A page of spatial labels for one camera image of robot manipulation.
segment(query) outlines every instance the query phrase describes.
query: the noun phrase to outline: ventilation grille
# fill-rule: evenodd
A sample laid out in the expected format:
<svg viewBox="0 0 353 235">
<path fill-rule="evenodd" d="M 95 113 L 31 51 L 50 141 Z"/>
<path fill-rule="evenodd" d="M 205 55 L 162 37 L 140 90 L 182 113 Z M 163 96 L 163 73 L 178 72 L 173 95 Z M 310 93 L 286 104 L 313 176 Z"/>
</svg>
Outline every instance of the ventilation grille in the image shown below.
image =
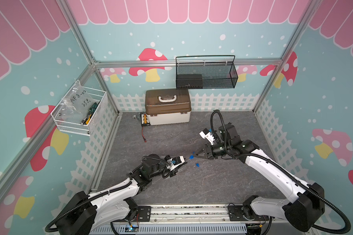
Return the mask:
<svg viewBox="0 0 353 235">
<path fill-rule="evenodd" d="M 120 234 L 239 234 L 247 233 L 246 225 L 237 224 L 140 224 L 138 232 L 125 232 L 126 224 L 114 225 Z M 110 225 L 94 229 L 90 235 L 114 234 Z"/>
</svg>

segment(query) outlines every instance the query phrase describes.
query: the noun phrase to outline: black mounting plate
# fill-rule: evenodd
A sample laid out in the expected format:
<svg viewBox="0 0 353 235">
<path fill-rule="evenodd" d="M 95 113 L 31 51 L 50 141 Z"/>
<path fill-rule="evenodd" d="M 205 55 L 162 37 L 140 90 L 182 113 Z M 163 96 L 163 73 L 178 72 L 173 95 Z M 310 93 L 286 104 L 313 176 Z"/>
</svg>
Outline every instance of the black mounting plate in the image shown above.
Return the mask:
<svg viewBox="0 0 353 235">
<path fill-rule="evenodd" d="M 269 217 L 266 215 L 253 215 L 254 220 L 248 220 L 245 218 L 244 213 L 242 211 L 242 207 L 241 206 L 228 206 L 227 209 L 229 211 L 229 218 L 230 221 L 248 221 L 249 223 L 251 223 L 251 221 L 268 221 Z"/>
</svg>

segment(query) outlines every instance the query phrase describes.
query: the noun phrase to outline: toolbox handle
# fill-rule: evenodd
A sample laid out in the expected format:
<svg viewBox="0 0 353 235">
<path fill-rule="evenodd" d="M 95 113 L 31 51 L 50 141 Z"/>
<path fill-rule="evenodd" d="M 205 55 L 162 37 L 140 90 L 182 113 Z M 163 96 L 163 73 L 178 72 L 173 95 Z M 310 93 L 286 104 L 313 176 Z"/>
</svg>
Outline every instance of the toolbox handle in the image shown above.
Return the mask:
<svg viewBox="0 0 353 235">
<path fill-rule="evenodd" d="M 174 98 L 172 98 L 172 99 L 161 99 L 161 97 L 160 96 L 158 96 L 158 100 L 160 101 L 160 102 L 173 102 L 173 101 L 176 101 L 177 100 L 177 95 L 174 95 Z"/>
</svg>

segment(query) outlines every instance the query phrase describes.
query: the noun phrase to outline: cable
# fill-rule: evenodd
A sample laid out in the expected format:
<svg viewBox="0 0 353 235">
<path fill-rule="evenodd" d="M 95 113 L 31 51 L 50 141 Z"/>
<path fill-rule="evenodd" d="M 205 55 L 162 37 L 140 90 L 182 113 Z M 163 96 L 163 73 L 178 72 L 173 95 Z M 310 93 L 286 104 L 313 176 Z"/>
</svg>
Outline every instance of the cable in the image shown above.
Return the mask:
<svg viewBox="0 0 353 235">
<path fill-rule="evenodd" d="M 165 159 L 162 158 L 156 158 L 156 157 L 150 157 L 150 156 L 144 156 L 142 161 L 144 161 L 145 159 L 153 159 L 153 160 L 159 160 L 160 162 L 165 163 L 166 165 L 170 166 L 171 164 L 169 162 L 167 162 Z"/>
<path fill-rule="evenodd" d="M 253 156 L 253 157 L 258 157 L 266 162 L 271 163 L 273 166 L 275 166 L 277 169 L 279 169 L 282 173 L 284 173 L 286 176 L 288 176 L 293 182 L 295 182 L 298 186 L 301 186 L 304 190 L 308 191 L 309 193 L 311 193 L 313 196 L 315 196 L 316 198 L 318 198 L 319 200 L 321 200 L 322 202 L 324 202 L 324 204 L 326 204 L 327 206 L 331 207 L 337 214 L 339 214 L 339 216 L 343 219 L 345 226 L 342 229 L 328 229 L 328 228 L 323 228 L 320 227 L 318 225 L 313 224 L 312 227 L 316 228 L 320 231 L 326 232 L 326 233 L 334 233 L 334 234 L 344 234 L 350 231 L 351 228 L 351 224 L 349 219 L 346 217 L 346 215 L 339 209 L 337 208 L 334 204 L 330 203 L 327 199 L 325 199 L 324 197 L 320 196 L 319 194 L 317 194 L 315 191 L 313 191 L 312 189 L 310 189 L 309 187 L 305 186 L 304 184 L 301 183 L 301 181 L 297 180 L 293 175 L 291 175 L 289 172 L 287 172 L 283 167 L 281 167 L 279 164 L 277 164 L 276 162 L 270 160 L 267 157 L 263 157 L 260 156 L 258 154 L 255 153 L 242 153 L 239 156 L 237 156 L 237 158 L 242 157 L 242 156 Z"/>
<path fill-rule="evenodd" d="M 73 207 L 72 209 L 69 209 L 68 211 L 64 212 L 61 215 L 58 215 L 55 219 L 53 219 L 44 229 L 46 232 L 57 232 L 58 229 L 57 228 L 51 228 L 52 225 L 56 224 L 59 220 L 61 220 L 63 217 L 69 215 L 70 213 L 76 211 L 77 209 L 80 209 L 82 206 L 88 204 L 89 202 L 96 200 L 97 198 L 103 197 L 104 195 L 108 195 L 109 193 L 113 193 L 122 189 L 127 188 L 128 186 L 130 186 L 132 184 L 132 181 L 129 181 L 126 185 L 123 185 L 121 187 L 118 188 L 113 188 L 109 191 L 105 191 L 103 193 L 100 193 L 98 195 L 95 195 L 94 197 L 91 197 L 83 202 L 81 202 L 80 204 L 77 204 L 75 207 Z"/>
<path fill-rule="evenodd" d="M 268 233 L 269 229 L 271 228 L 272 219 L 273 219 L 273 217 L 270 216 L 270 217 L 269 217 L 268 227 L 267 227 L 267 229 L 264 231 L 264 233 L 262 233 L 261 235 L 266 235 L 266 234 Z"/>
</svg>

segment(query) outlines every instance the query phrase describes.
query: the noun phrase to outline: brown toolbox lid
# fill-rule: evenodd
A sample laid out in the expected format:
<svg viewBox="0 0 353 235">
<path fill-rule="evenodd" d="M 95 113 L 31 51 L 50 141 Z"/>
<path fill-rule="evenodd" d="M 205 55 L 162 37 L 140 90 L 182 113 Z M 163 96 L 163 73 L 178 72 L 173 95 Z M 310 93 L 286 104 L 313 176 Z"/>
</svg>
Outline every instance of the brown toolbox lid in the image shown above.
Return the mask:
<svg viewBox="0 0 353 235">
<path fill-rule="evenodd" d="M 191 99 L 188 90 L 159 89 L 149 90 L 145 94 L 147 115 L 171 114 L 191 111 Z"/>
</svg>

